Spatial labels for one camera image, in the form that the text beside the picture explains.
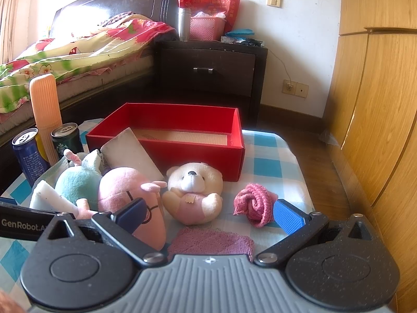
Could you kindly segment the person left hand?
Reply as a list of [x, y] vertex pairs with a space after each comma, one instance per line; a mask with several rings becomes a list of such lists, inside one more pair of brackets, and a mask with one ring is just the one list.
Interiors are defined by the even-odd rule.
[[26, 311], [1, 290], [0, 313], [26, 313]]

